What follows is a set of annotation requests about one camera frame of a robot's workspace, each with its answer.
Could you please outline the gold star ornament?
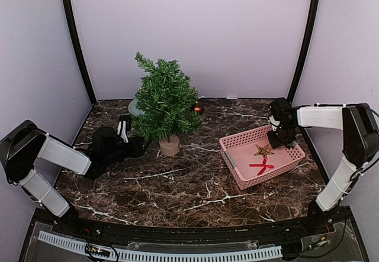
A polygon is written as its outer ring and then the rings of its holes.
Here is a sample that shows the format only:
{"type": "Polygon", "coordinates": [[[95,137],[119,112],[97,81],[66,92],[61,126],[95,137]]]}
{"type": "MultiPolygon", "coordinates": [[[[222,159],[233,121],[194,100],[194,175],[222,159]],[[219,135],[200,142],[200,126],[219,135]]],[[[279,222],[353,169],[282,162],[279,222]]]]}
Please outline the gold star ornament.
{"type": "Polygon", "coordinates": [[[270,144],[266,144],[265,146],[261,146],[256,144],[257,152],[254,154],[255,156],[262,156],[263,158],[267,158],[269,155],[274,155],[273,148],[270,144]]]}

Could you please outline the red ribbon bow ornament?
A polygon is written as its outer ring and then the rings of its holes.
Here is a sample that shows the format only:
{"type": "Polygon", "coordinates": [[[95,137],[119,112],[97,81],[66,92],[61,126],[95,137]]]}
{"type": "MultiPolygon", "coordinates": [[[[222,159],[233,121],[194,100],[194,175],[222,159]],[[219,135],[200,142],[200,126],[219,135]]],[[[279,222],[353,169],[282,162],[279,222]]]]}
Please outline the red ribbon bow ornament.
{"type": "Polygon", "coordinates": [[[267,161],[268,159],[265,157],[262,161],[262,163],[260,164],[250,164],[249,167],[259,167],[260,168],[260,171],[258,172],[258,176],[264,174],[264,172],[266,171],[266,169],[273,169],[274,168],[274,165],[272,164],[267,164],[267,161]]]}

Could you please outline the pink plastic basket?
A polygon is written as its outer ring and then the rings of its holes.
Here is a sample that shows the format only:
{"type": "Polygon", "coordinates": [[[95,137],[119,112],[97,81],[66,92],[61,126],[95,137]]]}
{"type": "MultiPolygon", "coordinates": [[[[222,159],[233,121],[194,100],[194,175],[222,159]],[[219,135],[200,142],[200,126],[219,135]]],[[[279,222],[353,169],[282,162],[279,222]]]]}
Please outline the pink plastic basket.
{"type": "Polygon", "coordinates": [[[272,148],[268,132],[270,125],[258,127],[219,139],[221,156],[239,189],[271,180],[293,170],[305,157],[299,145],[272,148]]]}

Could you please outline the small green christmas tree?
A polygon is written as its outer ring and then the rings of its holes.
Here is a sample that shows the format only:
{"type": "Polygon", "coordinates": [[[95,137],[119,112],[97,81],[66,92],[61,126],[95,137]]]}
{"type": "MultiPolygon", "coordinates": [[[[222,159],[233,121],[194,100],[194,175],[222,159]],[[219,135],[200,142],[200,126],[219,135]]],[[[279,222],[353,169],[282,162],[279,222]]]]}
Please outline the small green christmas tree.
{"type": "Polygon", "coordinates": [[[201,116],[192,111],[198,90],[177,60],[153,61],[137,52],[135,60],[144,71],[136,92],[137,108],[144,114],[133,120],[137,134],[158,141],[163,155],[179,153],[179,136],[191,134],[202,125],[201,116]]]}

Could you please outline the brown ball ornament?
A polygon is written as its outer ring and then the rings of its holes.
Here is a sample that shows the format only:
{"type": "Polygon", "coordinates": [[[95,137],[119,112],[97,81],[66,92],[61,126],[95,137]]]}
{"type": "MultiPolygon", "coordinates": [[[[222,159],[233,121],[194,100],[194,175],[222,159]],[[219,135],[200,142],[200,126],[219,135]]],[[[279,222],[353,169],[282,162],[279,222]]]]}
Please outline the brown ball ornament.
{"type": "Polygon", "coordinates": [[[196,112],[198,115],[202,115],[204,113],[204,107],[202,106],[202,104],[200,104],[198,102],[193,104],[191,110],[196,112]]]}

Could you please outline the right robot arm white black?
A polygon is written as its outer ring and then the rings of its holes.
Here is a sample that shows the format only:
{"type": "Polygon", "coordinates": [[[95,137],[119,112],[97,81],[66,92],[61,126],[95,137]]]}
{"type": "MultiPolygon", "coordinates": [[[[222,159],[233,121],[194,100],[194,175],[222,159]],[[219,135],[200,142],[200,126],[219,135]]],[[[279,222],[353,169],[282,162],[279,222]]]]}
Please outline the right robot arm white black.
{"type": "Polygon", "coordinates": [[[304,232],[314,235],[325,225],[320,212],[335,208],[378,163],[378,112],[367,103],[292,106],[287,99],[276,98],[269,104],[268,122],[272,148],[294,148],[300,128],[340,133],[342,137],[341,161],[313,201],[313,213],[302,222],[304,232]]]}

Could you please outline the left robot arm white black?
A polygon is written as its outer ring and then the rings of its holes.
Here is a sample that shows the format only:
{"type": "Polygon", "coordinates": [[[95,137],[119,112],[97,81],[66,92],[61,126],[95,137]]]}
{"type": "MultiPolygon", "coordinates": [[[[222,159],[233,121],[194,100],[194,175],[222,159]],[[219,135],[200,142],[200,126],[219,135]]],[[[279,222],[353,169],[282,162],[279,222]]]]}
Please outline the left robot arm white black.
{"type": "Polygon", "coordinates": [[[26,120],[1,140],[1,164],[11,185],[20,185],[37,203],[61,219],[60,226],[71,236],[83,232],[83,222],[75,207],[34,167],[42,159],[88,179],[97,179],[107,167],[126,158],[143,156],[149,142],[129,137],[130,117],[119,118],[118,127],[101,127],[92,135],[85,150],[75,149],[26,120]]]}

